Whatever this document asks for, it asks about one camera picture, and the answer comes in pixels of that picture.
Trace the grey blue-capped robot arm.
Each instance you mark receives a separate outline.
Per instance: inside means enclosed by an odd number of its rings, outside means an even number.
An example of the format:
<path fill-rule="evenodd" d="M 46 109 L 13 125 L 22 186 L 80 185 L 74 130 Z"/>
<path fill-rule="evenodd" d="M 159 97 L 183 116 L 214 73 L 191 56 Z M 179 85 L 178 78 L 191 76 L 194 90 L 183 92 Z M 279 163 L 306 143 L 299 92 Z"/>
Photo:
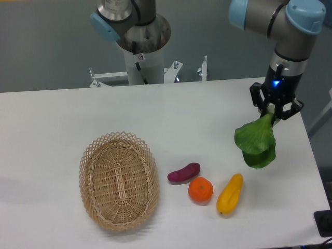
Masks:
<path fill-rule="evenodd" d="M 262 116 L 272 123 L 300 112 L 303 103 L 295 91 L 306 68 L 326 9 L 320 1 L 232 1 L 232 25 L 261 34 L 276 42 L 265 81 L 250 87 L 251 98 Z M 155 1 L 98 1 L 90 16 L 95 31 L 115 42 L 126 56 L 131 85 L 164 82 L 163 60 L 158 58 L 168 43 L 171 28 L 156 13 Z"/>

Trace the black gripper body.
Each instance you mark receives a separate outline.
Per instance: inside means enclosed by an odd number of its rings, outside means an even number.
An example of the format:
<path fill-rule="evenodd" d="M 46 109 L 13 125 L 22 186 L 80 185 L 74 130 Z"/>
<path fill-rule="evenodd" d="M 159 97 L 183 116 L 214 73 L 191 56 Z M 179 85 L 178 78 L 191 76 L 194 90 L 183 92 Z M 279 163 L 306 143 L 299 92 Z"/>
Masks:
<path fill-rule="evenodd" d="M 268 68 L 265 81 L 261 86 L 264 103 L 285 105 L 291 103 L 296 97 L 295 92 L 302 74 L 296 76 L 278 75 L 277 71 Z"/>

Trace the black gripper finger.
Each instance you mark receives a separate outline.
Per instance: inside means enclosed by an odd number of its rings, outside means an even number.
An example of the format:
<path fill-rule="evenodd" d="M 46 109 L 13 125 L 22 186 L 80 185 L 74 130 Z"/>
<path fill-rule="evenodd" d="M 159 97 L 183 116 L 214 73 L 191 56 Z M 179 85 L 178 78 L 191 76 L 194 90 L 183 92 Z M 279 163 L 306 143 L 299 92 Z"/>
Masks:
<path fill-rule="evenodd" d="M 288 118 L 294 116 L 298 112 L 302 110 L 304 107 L 304 103 L 302 101 L 293 100 L 290 106 L 290 109 L 283 110 L 284 105 L 278 103 L 275 105 L 274 108 L 274 115 L 272 118 L 272 125 L 274 126 L 277 124 L 280 120 L 287 120 Z"/>
<path fill-rule="evenodd" d="M 253 105 L 258 108 L 260 117 L 263 117 L 268 113 L 270 103 L 269 90 L 266 88 L 265 84 L 255 82 L 250 86 L 250 94 Z"/>

